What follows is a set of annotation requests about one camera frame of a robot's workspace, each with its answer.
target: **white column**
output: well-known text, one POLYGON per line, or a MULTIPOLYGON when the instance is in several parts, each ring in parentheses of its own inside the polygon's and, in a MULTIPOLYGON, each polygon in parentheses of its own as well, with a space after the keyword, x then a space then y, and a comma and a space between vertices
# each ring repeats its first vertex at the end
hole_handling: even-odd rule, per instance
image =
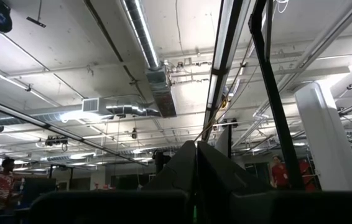
POLYGON ((90 174, 90 190, 96 189, 95 184, 98 184, 99 189, 103 189, 104 184, 106 184, 105 166, 97 166, 97 170, 90 174))
POLYGON ((329 87, 311 83, 295 94, 323 190, 352 190, 352 150, 329 87))

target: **woman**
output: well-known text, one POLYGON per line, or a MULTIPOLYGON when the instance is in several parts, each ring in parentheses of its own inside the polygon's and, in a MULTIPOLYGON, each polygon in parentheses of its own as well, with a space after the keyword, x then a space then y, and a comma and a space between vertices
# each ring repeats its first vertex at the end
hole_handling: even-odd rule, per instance
POLYGON ((274 155, 273 162, 274 166, 271 168, 273 187, 279 190, 290 189, 287 168, 285 164, 281 163, 281 157, 274 155))

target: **exposed ceiling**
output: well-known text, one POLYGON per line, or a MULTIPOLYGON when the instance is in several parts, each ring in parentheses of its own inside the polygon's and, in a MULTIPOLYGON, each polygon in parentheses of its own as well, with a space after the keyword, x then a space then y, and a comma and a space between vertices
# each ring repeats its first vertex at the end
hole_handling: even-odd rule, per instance
MULTIPOLYGON (((114 46, 112 47, 83 0, 43 1, 40 21, 46 28, 26 20, 37 18, 39 0, 7 0, 11 7, 13 30, 6 34, 9 39, 36 58, 52 72, 46 72, 33 58, 0 35, 0 74, 15 83, 30 86, 36 94, 25 91, 14 83, 0 79, 0 103, 19 111, 80 105, 85 98, 111 97, 118 103, 152 103, 153 96, 145 75, 145 63, 136 38, 119 1, 90 1, 103 22, 114 46), (127 66, 130 74, 125 72, 127 66)), ((169 65, 183 62, 183 68, 171 72, 172 92, 177 105, 176 118, 159 117, 115 117, 93 124, 75 120, 52 124, 77 135, 87 137, 114 151, 130 153, 131 157, 150 157, 150 154, 132 154, 137 149, 179 146, 192 140, 201 132, 208 95, 210 65, 213 58, 215 36, 218 27, 220 0, 142 0, 154 49, 161 60, 169 65), (131 132, 136 128, 138 139, 131 132)), ((272 30, 272 67, 276 80, 295 73, 298 61, 313 43, 327 31, 327 27, 339 19, 340 13, 350 0, 290 0, 284 13, 276 13, 272 30)), ((255 0, 251 0, 248 16, 255 0)), ((237 75, 239 63, 249 47, 251 35, 248 19, 236 52, 228 85, 237 75)), ((255 52, 248 55, 247 67, 239 75, 239 98, 225 118, 236 118, 239 126, 233 132, 237 140, 254 122, 252 115, 267 100, 255 52)), ((352 84, 352 23, 302 74, 281 93, 291 132, 303 130, 294 91, 307 82, 328 80, 339 107, 352 105, 352 90, 340 95, 352 84)), ((157 109, 155 103, 149 107, 157 109)), ((253 131, 243 144, 259 142, 276 129, 271 110, 265 112, 269 119, 253 131)), ((352 129, 352 113, 342 117, 346 129, 352 129)), ((221 131, 213 131, 216 139, 221 131)), ((50 131, 31 124, 5 126, 0 133, 0 155, 32 158, 79 154, 99 151, 79 142, 69 142, 68 151, 60 147, 45 147, 50 131)), ((97 157, 88 164, 115 162, 115 157, 97 157)), ((80 160, 69 160, 73 164, 80 160)))

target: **air duct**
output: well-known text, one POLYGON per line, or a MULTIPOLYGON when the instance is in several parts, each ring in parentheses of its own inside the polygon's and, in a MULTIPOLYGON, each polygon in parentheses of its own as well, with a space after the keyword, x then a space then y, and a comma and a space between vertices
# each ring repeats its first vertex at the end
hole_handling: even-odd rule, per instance
POLYGON ((144 55, 148 70, 146 76, 154 101, 164 118, 176 117, 176 105, 171 91, 170 78, 154 50, 144 9, 140 0, 121 0, 127 19, 144 55))
MULTIPOLYGON (((160 113, 154 109, 146 108, 144 105, 138 103, 128 103, 124 105, 118 105, 113 101, 103 101, 105 103, 107 119, 114 118, 115 115, 119 114, 131 114, 135 116, 160 116, 160 113)), ((33 118, 43 122, 59 122, 62 121, 64 115, 72 112, 80 112, 82 105, 72 106, 61 106, 57 108, 39 109, 24 111, 25 114, 31 115, 33 118)), ((9 126, 15 124, 26 124, 27 122, 10 117, 5 114, 0 114, 0 126, 9 126)))

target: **dark hair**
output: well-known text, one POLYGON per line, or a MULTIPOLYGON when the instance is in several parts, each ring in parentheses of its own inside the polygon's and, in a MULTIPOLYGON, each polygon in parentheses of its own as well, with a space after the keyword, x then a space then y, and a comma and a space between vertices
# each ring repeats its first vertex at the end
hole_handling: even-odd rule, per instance
POLYGON ((274 159, 275 157, 278 158, 282 162, 282 158, 279 155, 274 155, 272 158, 274 159))
POLYGON ((2 167, 6 167, 12 162, 14 162, 14 159, 6 158, 5 160, 2 161, 2 167))

